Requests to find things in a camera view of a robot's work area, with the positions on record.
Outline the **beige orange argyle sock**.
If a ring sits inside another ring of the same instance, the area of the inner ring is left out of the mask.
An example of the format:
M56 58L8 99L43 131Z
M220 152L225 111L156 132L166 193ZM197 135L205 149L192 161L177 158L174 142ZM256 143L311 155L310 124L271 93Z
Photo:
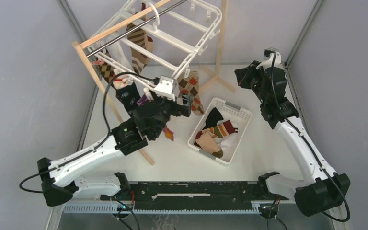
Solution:
M180 91L179 96L182 96L183 93L191 95L193 97L191 111L197 116L202 116L205 111L199 96L199 73L191 71L188 77L185 77L182 73L177 81Z

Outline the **white plastic clip hanger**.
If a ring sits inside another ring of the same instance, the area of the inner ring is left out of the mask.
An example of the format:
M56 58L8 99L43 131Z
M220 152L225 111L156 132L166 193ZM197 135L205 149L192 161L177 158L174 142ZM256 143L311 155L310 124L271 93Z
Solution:
M173 90L175 80L181 75L184 77L189 76L191 71L190 63L197 55L201 55L204 52L207 48L208 41L219 33L218 27L223 19L223 12L219 7L203 0L189 1L191 8L200 7L206 11L207 19L210 20L211 23L208 26L203 26L173 11L174 8L184 3L183 0L177 1L176 3L170 0L160 0L158 2L146 0L144 3L147 6L146 9L138 13L133 13L131 9L134 1L127 1L94 36L82 42L80 48L83 50L88 49L89 53L86 55L87 58L95 56L114 67L117 72L133 72L133 68L129 64L124 64L123 60L116 60L105 54L105 50L117 42L127 45L129 48L134 49L172 71L171 76L161 77L159 83L153 83L150 80L135 76L130 77L130 81L141 83L144 87L149 88L158 95L174 99ZM163 31L160 28L160 24L161 16L165 14L169 16L169 19L180 21L201 32L201 36L197 43L191 45ZM185 52L186 57L180 64L174 65L141 46L136 45L134 42L129 41L127 36L138 29L142 29L152 37L161 40L163 43L167 44L167 47L175 47Z

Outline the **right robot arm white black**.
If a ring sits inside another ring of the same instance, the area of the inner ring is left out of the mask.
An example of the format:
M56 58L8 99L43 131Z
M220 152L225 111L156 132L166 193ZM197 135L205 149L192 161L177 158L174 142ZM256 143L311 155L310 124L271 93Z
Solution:
M303 177L299 181L278 172L266 173L259 177L258 195L271 199L277 194L293 200L307 217L325 214L327 210L344 204L344 219L329 214L327 217L338 222L350 220L351 213L345 197L351 185L350 179L345 173L335 171L305 131L298 111L286 97L288 82L285 71L278 65L264 66L253 61L234 73L238 86L252 90L257 96L262 117L285 142Z

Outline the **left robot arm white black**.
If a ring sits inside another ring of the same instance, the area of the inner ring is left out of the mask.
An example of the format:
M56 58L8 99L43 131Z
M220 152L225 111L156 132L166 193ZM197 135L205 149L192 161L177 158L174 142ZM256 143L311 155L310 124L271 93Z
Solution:
M59 206L81 194L128 198L131 188L124 173L117 172L105 178L85 177L84 174L155 141L171 116L190 116L192 101L193 97L188 94L182 95L182 103L155 96L154 100L143 102L130 119L111 129L102 140L62 159L40 159L37 165L46 204Z

